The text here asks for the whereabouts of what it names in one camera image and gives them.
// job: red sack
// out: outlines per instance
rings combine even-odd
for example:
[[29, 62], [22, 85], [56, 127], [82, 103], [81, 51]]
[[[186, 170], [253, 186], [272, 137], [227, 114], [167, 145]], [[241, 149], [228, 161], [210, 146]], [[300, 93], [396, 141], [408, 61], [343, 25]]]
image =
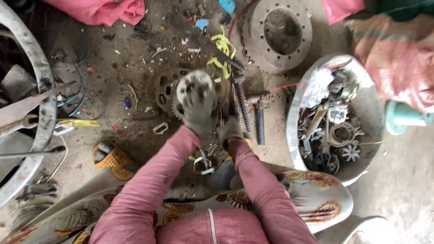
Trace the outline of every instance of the red sack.
[[322, 0], [329, 25], [365, 9], [363, 0]]
[[144, 0], [45, 0], [74, 19], [88, 25], [112, 26], [121, 19], [136, 25], [145, 16]]
[[352, 55], [365, 67], [379, 97], [434, 112], [434, 18], [394, 22], [386, 14], [351, 26]]

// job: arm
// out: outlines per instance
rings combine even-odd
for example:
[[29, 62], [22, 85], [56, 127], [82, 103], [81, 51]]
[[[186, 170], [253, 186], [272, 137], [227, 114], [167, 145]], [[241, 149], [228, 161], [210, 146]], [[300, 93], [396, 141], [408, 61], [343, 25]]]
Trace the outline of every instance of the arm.
[[318, 243], [298, 215], [283, 184], [265, 168], [247, 142], [231, 138], [228, 148], [268, 241], [271, 244]]
[[197, 136], [181, 126], [116, 196], [98, 220], [90, 243], [155, 243], [154, 211], [198, 147]]

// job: pink long-sleeve shirt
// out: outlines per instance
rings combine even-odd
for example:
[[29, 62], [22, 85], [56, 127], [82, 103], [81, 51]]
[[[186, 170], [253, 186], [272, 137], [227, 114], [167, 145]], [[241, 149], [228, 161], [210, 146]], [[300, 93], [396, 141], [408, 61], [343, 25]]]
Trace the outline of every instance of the pink long-sleeve shirt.
[[211, 209], [154, 231], [154, 211], [188, 157], [200, 147], [197, 136], [181, 126], [116, 196], [98, 220], [90, 244], [318, 243], [297, 214], [285, 187], [241, 139], [231, 142], [229, 155], [234, 158], [255, 214], [241, 208]]

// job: white zipper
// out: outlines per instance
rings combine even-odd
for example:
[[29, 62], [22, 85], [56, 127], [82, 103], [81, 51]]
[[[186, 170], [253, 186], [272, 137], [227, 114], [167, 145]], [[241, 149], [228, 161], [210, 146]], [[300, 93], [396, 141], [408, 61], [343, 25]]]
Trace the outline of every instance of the white zipper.
[[208, 209], [208, 212], [210, 213], [210, 219], [211, 219], [211, 232], [213, 234], [213, 242], [214, 244], [217, 244], [217, 238], [216, 238], [216, 227], [214, 224], [214, 214], [211, 209]]

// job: gray work glove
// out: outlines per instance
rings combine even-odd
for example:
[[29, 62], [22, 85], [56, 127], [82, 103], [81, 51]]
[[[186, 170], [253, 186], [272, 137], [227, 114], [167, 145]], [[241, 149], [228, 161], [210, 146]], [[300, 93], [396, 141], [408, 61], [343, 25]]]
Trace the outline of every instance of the gray work glove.
[[218, 121], [217, 93], [215, 89], [196, 83], [186, 91], [182, 102], [184, 107], [184, 125], [199, 138], [206, 139], [214, 130]]
[[217, 129], [217, 138], [221, 148], [225, 151], [227, 151], [227, 140], [229, 138], [244, 138], [240, 123], [235, 120], [235, 117], [228, 116], [224, 126]]

